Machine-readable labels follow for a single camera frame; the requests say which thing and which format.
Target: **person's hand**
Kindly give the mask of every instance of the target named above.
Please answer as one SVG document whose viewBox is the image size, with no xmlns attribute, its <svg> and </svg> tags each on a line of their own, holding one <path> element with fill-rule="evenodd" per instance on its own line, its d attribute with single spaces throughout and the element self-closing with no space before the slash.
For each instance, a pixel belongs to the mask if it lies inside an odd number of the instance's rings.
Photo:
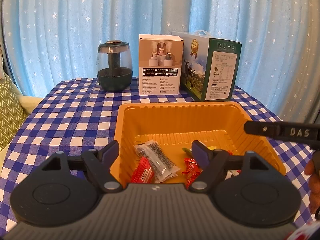
<svg viewBox="0 0 320 240">
<path fill-rule="evenodd" d="M 312 160 L 307 163 L 304 174 L 311 176 L 309 179 L 309 188 L 311 191 L 309 209 L 311 214 L 315 214 L 320 206 L 320 178 L 319 174 L 315 174 L 315 166 Z"/>
</svg>

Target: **yellow plastic container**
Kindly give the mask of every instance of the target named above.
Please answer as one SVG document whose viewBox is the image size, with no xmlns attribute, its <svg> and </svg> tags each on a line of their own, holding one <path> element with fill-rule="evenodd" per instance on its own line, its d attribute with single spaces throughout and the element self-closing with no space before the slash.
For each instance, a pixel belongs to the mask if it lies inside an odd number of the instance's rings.
<svg viewBox="0 0 320 240">
<path fill-rule="evenodd" d="M 134 145 L 151 139 L 179 168 L 179 175 L 165 183 L 184 183 L 183 147 L 191 148 L 194 140 L 207 147 L 218 146 L 234 155 L 255 151 L 285 174 L 285 167 L 265 137 L 248 135 L 244 123 L 251 120 L 235 102 L 145 103 L 119 107 L 115 140 L 120 152 L 111 166 L 111 174 L 125 187 L 139 163 Z"/>
</svg>

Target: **cardboard box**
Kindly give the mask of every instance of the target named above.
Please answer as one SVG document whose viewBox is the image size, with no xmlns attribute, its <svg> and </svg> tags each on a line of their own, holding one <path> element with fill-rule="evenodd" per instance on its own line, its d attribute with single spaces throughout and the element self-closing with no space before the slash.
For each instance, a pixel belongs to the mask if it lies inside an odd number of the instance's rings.
<svg viewBox="0 0 320 240">
<path fill-rule="evenodd" d="M 139 35 L 139 94 L 179 94 L 183 40 L 171 35 Z"/>
<path fill-rule="evenodd" d="M 181 86 L 195 101 L 229 101 L 241 43 L 212 36 L 172 32 L 183 41 Z"/>
</svg>

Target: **box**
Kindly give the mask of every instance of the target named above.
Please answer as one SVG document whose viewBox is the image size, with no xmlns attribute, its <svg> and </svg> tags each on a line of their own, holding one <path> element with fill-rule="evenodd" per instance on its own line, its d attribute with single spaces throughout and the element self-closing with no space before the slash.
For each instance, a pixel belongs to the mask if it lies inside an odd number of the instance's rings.
<svg viewBox="0 0 320 240">
<path fill-rule="evenodd" d="M 216 146 L 234 155 L 255 151 L 281 174 L 285 167 L 266 137 L 246 134 L 244 123 L 251 120 L 236 102 L 185 102 L 123 104 L 119 107 L 115 140 L 119 156 L 111 166 L 111 174 L 124 186 L 130 182 L 140 158 L 134 145 L 155 140 L 179 168 L 178 176 L 164 183 L 185 183 L 181 173 L 184 158 L 194 140 L 207 147 Z"/>
<path fill-rule="evenodd" d="M 181 86 L 195 101 L 229 101 L 241 43 L 194 33 L 172 32 L 183 41 Z"/>
<path fill-rule="evenodd" d="M 183 40 L 171 35 L 139 35 L 139 94 L 179 94 Z"/>
</svg>

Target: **beige sofa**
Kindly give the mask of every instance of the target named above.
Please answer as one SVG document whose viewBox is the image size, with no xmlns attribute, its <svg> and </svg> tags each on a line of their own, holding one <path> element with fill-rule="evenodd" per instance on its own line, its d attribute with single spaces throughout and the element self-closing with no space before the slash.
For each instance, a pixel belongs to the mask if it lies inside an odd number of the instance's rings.
<svg viewBox="0 0 320 240">
<path fill-rule="evenodd" d="M 36 106 L 42 101 L 43 98 L 37 98 L 37 97 L 28 97 L 28 96 L 23 96 L 21 92 L 18 90 L 18 88 L 13 84 L 15 94 L 24 110 L 24 112 L 29 115 L 35 108 Z M 0 152 L 0 171 L 2 171 L 3 163 L 5 156 L 7 154 L 8 148 L 9 148 L 10 143 Z"/>
</svg>

